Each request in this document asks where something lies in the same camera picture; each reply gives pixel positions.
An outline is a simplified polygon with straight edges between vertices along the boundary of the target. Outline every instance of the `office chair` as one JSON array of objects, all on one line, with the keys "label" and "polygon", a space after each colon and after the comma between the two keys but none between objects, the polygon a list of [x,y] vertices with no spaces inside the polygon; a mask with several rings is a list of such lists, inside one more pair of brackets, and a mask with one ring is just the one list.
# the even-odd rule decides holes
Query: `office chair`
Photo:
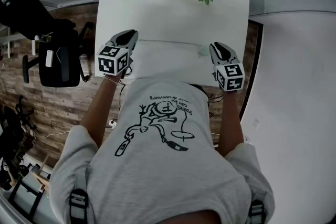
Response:
[{"label": "office chair", "polygon": [[[93,29],[93,23],[86,22],[82,32],[74,30],[75,23],[67,19],[54,19],[39,0],[0,1],[0,23],[20,32],[28,39],[36,36],[49,36],[49,42],[40,42],[39,57],[22,60],[23,77],[29,83],[28,70],[39,64],[40,81],[47,87],[75,87],[79,84],[79,75],[84,76],[79,56],[83,54],[83,37],[87,28]],[[46,65],[48,51],[52,51],[51,66]]]}]

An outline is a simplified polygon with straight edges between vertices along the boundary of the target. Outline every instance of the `wood panel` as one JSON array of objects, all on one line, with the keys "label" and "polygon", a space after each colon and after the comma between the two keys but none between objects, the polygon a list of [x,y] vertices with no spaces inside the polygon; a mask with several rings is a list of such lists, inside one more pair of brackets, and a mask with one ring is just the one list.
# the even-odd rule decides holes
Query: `wood panel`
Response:
[{"label": "wood panel", "polygon": [[[80,6],[66,7],[53,10],[50,13],[55,18],[66,18],[76,23],[76,30],[81,31],[85,22],[90,21],[96,24],[98,3],[86,4]],[[23,95],[24,108],[29,110],[34,108],[35,113],[31,116],[31,121],[37,126],[37,135],[35,147],[28,153],[40,161],[44,160],[47,153],[50,153],[48,165],[53,167],[60,157],[68,133],[57,136],[49,134],[58,134],[68,131],[72,126],[79,124],[84,113],[88,109],[92,98],[99,88],[102,78],[95,77],[94,63],[94,43],[96,29],[87,31],[85,35],[85,45],[87,54],[81,56],[80,61],[85,74],[90,75],[90,80],[84,83],[80,80],[77,87],[72,88],[49,88],[40,84],[38,66],[29,70],[29,83],[24,83],[22,76],[22,57],[28,55],[28,59],[34,58],[31,53],[31,41],[20,40],[12,43],[12,56],[8,59],[6,49],[2,49],[3,59],[0,61],[0,104],[15,108],[20,95]],[[251,68],[253,65],[254,54],[257,44],[258,27],[253,24],[248,25],[246,49],[243,64],[246,72],[244,90],[239,91],[239,106],[241,107],[246,89],[249,83]],[[132,81],[124,79],[124,83],[129,85]],[[115,119],[119,113],[119,94],[121,85],[117,87],[115,97],[110,109],[109,118]],[[121,102],[127,92],[125,87],[121,94]],[[208,96],[219,97],[221,91],[217,87],[204,87]],[[220,120],[222,113],[222,102],[210,103],[209,111],[213,113],[210,119],[211,130],[213,133],[219,133]],[[110,131],[106,130],[105,138]],[[214,143],[218,141],[218,136],[213,134]]]}]

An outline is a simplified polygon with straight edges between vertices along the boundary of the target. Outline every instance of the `white table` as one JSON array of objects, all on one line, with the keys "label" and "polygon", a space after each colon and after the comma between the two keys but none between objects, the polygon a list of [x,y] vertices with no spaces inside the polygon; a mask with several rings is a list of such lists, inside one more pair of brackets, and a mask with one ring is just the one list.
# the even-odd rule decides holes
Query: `white table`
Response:
[{"label": "white table", "polygon": [[[128,78],[172,78],[218,86],[210,55],[201,46],[219,41],[243,60],[249,0],[99,0],[95,52],[114,34],[139,31]],[[103,76],[98,63],[96,76]]]}]

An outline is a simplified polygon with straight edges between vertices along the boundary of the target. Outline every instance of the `marker cube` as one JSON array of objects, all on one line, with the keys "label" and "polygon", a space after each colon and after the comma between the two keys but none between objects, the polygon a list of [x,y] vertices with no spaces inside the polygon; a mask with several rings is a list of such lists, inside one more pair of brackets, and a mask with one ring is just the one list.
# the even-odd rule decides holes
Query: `marker cube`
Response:
[{"label": "marker cube", "polygon": [[116,76],[120,74],[129,65],[129,50],[103,45],[96,54],[99,71]]},{"label": "marker cube", "polygon": [[231,63],[216,66],[216,80],[225,92],[241,90],[245,81],[243,64]]}]

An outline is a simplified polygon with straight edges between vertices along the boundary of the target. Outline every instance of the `gray t-shirt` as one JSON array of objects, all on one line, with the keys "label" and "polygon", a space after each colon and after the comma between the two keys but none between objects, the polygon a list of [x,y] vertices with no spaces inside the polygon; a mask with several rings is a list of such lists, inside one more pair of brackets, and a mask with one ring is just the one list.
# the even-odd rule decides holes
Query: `gray t-shirt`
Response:
[{"label": "gray t-shirt", "polygon": [[133,82],[117,127],[98,150],[83,126],[71,129],[50,181],[51,206],[70,223],[69,194],[85,169],[95,223],[154,224],[213,210],[224,224],[245,223],[251,201],[274,211],[272,190],[255,148],[214,150],[207,96],[178,81]]}]

